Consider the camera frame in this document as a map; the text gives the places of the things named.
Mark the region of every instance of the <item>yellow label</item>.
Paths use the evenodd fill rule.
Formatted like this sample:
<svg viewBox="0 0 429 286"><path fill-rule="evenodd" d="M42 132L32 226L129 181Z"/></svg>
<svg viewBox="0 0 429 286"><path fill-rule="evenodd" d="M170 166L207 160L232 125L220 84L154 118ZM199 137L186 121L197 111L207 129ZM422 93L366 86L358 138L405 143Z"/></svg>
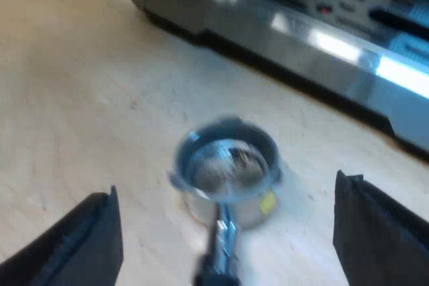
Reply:
<svg viewBox="0 0 429 286"><path fill-rule="evenodd" d="M276 202L277 198L275 197L274 192L270 191L261 199L259 208L263 214L269 214L271 211L273 211Z"/></svg>

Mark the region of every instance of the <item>stainless steel machine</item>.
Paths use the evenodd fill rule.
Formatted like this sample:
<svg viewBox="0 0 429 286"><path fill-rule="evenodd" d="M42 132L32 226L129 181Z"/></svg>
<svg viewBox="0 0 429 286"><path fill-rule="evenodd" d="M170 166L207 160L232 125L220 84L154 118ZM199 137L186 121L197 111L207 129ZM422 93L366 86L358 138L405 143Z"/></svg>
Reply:
<svg viewBox="0 0 429 286"><path fill-rule="evenodd" d="M429 151L429 0L133 0L386 117Z"/></svg>

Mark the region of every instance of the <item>light wood surface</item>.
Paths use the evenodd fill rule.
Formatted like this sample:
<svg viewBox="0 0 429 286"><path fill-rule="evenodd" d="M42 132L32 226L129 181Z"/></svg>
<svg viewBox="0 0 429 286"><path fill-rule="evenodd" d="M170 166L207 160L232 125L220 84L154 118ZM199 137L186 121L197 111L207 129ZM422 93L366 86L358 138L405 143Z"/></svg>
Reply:
<svg viewBox="0 0 429 286"><path fill-rule="evenodd" d="M244 285L346 285L332 247L338 169L429 219L428 164L367 125L154 27L130 0L0 0L0 261L115 184L118 286L189 285L206 230L169 185L191 127L238 114L277 141L273 216L240 239Z"/></svg>

